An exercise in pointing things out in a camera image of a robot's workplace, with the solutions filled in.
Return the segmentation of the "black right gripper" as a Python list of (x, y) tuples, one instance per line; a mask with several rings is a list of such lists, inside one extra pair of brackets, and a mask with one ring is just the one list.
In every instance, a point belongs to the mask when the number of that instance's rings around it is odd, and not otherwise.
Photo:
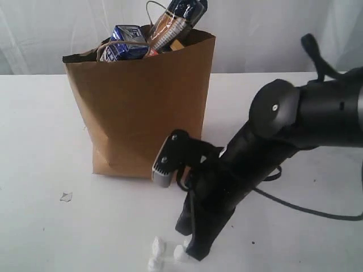
[(252, 191), (252, 183), (237, 176), (219, 160), (221, 147), (216, 147), (198, 166), (191, 168), (185, 183), (195, 193), (187, 195), (175, 230), (184, 236), (192, 235), (187, 255), (202, 261), (235, 208)]

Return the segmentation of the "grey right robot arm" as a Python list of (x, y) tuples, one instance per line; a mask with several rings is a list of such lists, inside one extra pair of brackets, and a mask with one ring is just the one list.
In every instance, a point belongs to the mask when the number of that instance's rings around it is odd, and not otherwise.
[(191, 167), (176, 230), (203, 260), (237, 204), (286, 159), (320, 146), (362, 146), (362, 69), (300, 87), (277, 79), (254, 97), (248, 121), (223, 148)]

